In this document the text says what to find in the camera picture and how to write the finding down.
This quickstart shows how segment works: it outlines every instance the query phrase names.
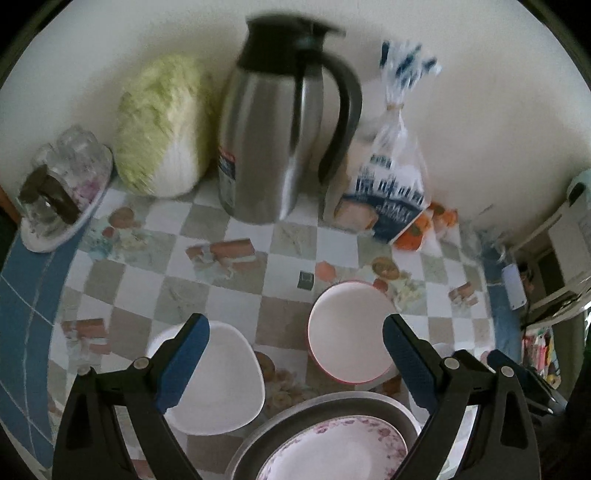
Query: metal tray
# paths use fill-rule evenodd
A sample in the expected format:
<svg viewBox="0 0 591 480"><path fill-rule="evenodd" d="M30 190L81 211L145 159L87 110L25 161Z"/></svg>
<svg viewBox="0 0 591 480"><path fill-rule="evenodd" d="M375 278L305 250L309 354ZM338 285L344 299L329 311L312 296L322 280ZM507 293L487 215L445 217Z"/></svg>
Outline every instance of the metal tray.
<svg viewBox="0 0 591 480"><path fill-rule="evenodd" d="M372 392L339 392L305 401L273 417L240 446L226 470L228 480L255 480L265 461L284 442L321 421L345 415L369 415L387 421L410 450L421 426L400 402Z"/></svg>

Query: floral plate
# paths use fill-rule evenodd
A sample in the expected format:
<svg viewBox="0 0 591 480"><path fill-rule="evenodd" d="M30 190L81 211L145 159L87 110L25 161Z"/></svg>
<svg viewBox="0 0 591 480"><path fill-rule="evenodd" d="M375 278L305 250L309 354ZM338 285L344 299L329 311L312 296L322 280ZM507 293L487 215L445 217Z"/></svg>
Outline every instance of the floral plate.
<svg viewBox="0 0 591 480"><path fill-rule="evenodd" d="M318 423L281 445L256 480L389 480L407 455L400 432L375 417Z"/></svg>

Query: plastic bag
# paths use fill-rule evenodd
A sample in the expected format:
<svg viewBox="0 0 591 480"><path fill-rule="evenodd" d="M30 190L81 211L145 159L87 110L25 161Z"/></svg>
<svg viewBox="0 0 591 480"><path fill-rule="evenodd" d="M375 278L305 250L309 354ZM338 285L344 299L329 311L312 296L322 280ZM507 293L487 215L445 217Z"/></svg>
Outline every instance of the plastic bag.
<svg viewBox="0 0 591 480"><path fill-rule="evenodd" d="M392 243L431 203L423 155L402 121L402 102L422 75L440 68L410 42L384 42L380 68L387 109L360 124L327 190L323 217L337 228Z"/></svg>

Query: black thermos lid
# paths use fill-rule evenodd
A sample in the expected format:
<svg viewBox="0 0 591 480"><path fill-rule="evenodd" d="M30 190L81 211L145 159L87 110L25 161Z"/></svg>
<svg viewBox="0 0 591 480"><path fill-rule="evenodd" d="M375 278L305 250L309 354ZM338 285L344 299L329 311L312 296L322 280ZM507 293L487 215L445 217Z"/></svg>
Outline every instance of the black thermos lid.
<svg viewBox="0 0 591 480"><path fill-rule="evenodd" d="M238 57L238 66L252 72L296 76L302 73L298 53L322 50L324 36L345 33L313 18L290 14L265 14L250 18L248 38ZM306 71L306 75L321 75Z"/></svg>

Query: black thermos handle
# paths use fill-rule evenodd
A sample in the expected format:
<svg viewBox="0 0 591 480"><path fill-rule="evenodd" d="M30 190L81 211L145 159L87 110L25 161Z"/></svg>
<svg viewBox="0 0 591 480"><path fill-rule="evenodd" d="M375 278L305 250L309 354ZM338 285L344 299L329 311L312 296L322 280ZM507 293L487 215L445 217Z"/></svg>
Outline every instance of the black thermos handle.
<svg viewBox="0 0 591 480"><path fill-rule="evenodd" d="M362 105L361 85L353 70L336 55L324 51L309 51L307 54L309 62L321 64L334 77L340 96L335 133L318 167L318 179L322 183L336 173L357 129Z"/></svg>

